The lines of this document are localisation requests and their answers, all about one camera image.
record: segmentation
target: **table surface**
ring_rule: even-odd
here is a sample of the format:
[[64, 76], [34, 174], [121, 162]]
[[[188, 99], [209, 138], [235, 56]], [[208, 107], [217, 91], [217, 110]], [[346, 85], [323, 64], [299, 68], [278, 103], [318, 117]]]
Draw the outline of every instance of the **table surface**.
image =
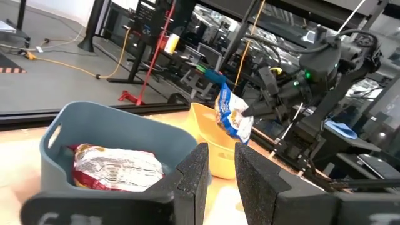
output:
[[[188, 112], [148, 116], [183, 129]], [[0, 224], [19, 224], [19, 210], [24, 201], [40, 190], [41, 158], [39, 142], [45, 127], [0, 132]], [[269, 152], [250, 141], [249, 145], [263, 156]], [[282, 162], [276, 164], [296, 173]], [[247, 224], [236, 180], [214, 177], [208, 188], [204, 224]]]

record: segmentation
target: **red stand base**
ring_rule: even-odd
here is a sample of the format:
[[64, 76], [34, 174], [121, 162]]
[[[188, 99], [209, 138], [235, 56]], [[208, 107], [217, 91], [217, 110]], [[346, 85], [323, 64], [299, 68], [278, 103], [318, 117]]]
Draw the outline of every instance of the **red stand base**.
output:
[[118, 101], [123, 101], [127, 99], [131, 103], [135, 103], [138, 106], [144, 105], [143, 101], [138, 102], [138, 98], [131, 94], [129, 91], [123, 91], [121, 97], [119, 97]]

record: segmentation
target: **yellow object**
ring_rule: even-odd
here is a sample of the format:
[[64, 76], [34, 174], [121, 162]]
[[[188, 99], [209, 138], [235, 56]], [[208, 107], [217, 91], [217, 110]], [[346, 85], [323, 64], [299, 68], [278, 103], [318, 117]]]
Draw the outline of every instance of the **yellow object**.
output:
[[234, 179], [236, 140], [217, 125], [215, 116], [214, 109], [192, 103], [186, 120], [187, 131], [198, 143], [208, 143], [211, 174], [224, 179]]
[[166, 51], [169, 54], [174, 54], [176, 45], [179, 42], [179, 36], [176, 34], [171, 34], [170, 37], [168, 38], [167, 44], [164, 48], [164, 51]]
[[276, 71], [276, 73], [278, 75], [281, 75], [282, 73], [282, 69], [280, 67], [272, 67], [271, 69], [269, 69], [270, 71]]
[[[265, 0], [262, 0], [260, 8], [258, 9], [256, 19], [254, 20], [254, 24], [252, 25], [252, 29], [251, 29], [251, 33], [250, 33], [251, 35], [253, 35], [254, 31], [256, 30], [256, 24], [257, 24], [258, 18], [261, 15], [261, 12], [263, 11], [264, 4], [265, 4]], [[248, 53], [250, 43], [251, 43], [251, 41], [247, 41], [246, 48], [244, 48], [242, 59], [240, 60], [239, 70], [237, 71], [237, 76], [236, 76], [235, 86], [233, 87], [233, 91], [235, 90], [236, 86], [238, 85], [240, 73], [242, 72], [243, 61], [244, 61], [244, 58], [246, 57], [246, 54]]]

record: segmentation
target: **monitor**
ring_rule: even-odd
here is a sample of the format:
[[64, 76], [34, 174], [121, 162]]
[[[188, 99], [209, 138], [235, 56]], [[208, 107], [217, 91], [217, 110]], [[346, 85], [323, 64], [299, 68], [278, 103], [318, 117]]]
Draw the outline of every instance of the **monitor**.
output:
[[382, 122], [396, 130], [400, 126], [400, 79], [394, 79], [367, 108], [367, 114], [382, 116]]
[[223, 58], [221, 53], [205, 44], [199, 44], [199, 48], [197, 50], [201, 54], [205, 55], [206, 61], [210, 66], [216, 70], [219, 70]]

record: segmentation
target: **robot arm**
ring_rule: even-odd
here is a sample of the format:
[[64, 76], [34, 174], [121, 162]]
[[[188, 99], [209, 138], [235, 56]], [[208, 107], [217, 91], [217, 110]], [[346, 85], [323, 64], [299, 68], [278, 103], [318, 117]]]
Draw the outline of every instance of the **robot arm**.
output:
[[[364, 38], [370, 36], [372, 41], [353, 43], [357, 51], [350, 54], [349, 46], [342, 47], [339, 37], [351, 33], [361, 33]], [[328, 37], [317, 43], [315, 49], [304, 50], [302, 53], [299, 63], [304, 74], [294, 77], [292, 81], [279, 87], [276, 85], [276, 80], [265, 79], [269, 83], [265, 82], [266, 88], [262, 90], [262, 95], [267, 96], [264, 107], [259, 102], [255, 106], [250, 106], [243, 114], [244, 116], [260, 116], [265, 112], [279, 111], [281, 113], [282, 110], [279, 108], [282, 109], [285, 106], [291, 108], [300, 103], [308, 106], [316, 96], [322, 97], [319, 104], [315, 105], [314, 113], [295, 122], [287, 132], [287, 141], [279, 140], [275, 147], [277, 153], [286, 152], [297, 160], [302, 169], [306, 169], [309, 161], [302, 158], [300, 163], [299, 158], [306, 150], [312, 151], [317, 145], [323, 122], [351, 86], [364, 79], [367, 74], [379, 69], [382, 54], [378, 48], [376, 36], [358, 30], [348, 30], [337, 36]]]

